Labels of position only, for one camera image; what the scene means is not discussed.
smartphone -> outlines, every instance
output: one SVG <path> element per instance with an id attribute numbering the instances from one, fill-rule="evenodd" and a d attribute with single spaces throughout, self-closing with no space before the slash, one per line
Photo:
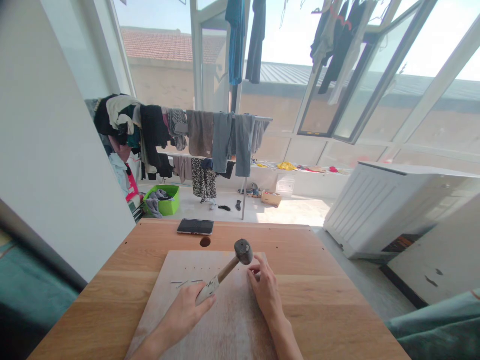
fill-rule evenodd
<path id="1" fill-rule="evenodd" d="M 183 219 L 176 231 L 179 234 L 212 235 L 214 222 L 209 220 Z"/>

tile floor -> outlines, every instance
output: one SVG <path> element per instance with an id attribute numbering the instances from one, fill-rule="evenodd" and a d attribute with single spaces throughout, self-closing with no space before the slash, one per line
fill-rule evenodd
<path id="1" fill-rule="evenodd" d="M 147 193 L 151 184 L 140 184 L 141 192 Z M 180 208 L 168 219 L 200 219 L 213 221 L 241 222 L 242 212 L 235 209 L 237 200 L 243 196 L 231 189 L 217 189 L 216 203 L 226 205 L 233 212 L 218 207 L 210 210 L 210 204 L 200 204 L 200 198 L 193 195 L 188 186 L 180 189 Z M 353 281 L 372 308 L 384 321 L 409 314 L 416 310 L 410 301 L 379 270 L 379 265 L 366 260 L 349 260 L 342 249 L 323 229 L 325 216 L 332 206 L 333 199 L 293 196 L 284 198 L 278 208 L 266 205 L 258 198 L 246 198 L 246 223 L 298 224 L 310 225 L 318 238 L 324 243 L 343 271 Z"/>

hammer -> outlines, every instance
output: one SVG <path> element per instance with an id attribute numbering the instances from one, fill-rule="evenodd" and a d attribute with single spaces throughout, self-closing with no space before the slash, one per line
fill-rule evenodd
<path id="1" fill-rule="evenodd" d="M 200 305 L 203 303 L 207 298 L 212 296 L 212 294 L 217 291 L 220 284 L 223 280 L 227 277 L 230 272 L 235 269 L 235 267 L 242 263 L 243 265 L 250 265 L 252 260 L 254 259 L 254 252 L 252 251 L 252 247 L 250 246 L 249 242 L 245 239 L 240 239 L 235 243 L 235 257 L 228 263 L 227 266 L 223 268 L 222 271 L 218 273 L 207 286 L 205 286 L 198 297 L 196 298 L 196 305 Z"/>

nail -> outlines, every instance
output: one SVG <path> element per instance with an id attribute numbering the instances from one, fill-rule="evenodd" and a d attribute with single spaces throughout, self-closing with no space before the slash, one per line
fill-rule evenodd
<path id="1" fill-rule="evenodd" d="M 182 285 L 178 285 L 176 288 L 178 289 L 178 288 L 182 287 L 183 285 L 185 285 L 185 284 L 188 283 L 188 282 L 189 282 L 189 281 L 187 280 L 187 281 L 185 281 Z"/>

cardboard box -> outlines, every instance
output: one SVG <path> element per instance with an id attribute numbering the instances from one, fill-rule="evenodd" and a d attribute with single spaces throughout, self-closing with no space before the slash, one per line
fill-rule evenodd
<path id="1" fill-rule="evenodd" d="M 278 194 L 273 195 L 273 192 L 262 191 L 261 193 L 261 202 L 267 205 L 273 205 L 278 208 L 282 202 L 282 197 Z"/>

